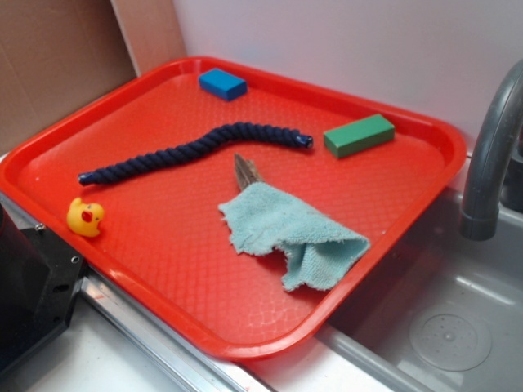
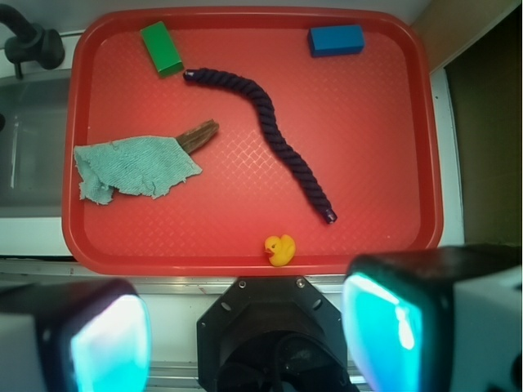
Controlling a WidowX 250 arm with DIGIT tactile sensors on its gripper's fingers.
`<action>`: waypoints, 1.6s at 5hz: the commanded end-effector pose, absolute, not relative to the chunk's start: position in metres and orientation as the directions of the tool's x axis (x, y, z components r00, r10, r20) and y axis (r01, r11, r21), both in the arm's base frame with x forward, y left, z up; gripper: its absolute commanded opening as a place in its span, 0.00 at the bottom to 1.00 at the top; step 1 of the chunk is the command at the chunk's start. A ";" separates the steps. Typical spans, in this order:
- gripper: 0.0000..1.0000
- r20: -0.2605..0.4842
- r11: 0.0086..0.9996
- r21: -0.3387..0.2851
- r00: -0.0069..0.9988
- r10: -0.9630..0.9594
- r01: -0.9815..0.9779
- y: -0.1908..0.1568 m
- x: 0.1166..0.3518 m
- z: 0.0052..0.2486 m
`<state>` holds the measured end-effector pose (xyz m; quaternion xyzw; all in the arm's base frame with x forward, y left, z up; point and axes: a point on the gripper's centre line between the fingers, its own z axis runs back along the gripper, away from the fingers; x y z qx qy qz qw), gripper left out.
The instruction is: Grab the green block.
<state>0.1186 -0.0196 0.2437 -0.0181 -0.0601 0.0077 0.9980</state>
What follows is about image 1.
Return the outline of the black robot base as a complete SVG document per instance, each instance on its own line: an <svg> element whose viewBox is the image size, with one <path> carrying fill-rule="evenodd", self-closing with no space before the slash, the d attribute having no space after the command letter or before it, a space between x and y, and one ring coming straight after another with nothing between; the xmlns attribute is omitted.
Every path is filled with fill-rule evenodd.
<svg viewBox="0 0 523 392"><path fill-rule="evenodd" d="M20 229L1 209L1 377L69 327L85 269L51 229Z"/></svg>

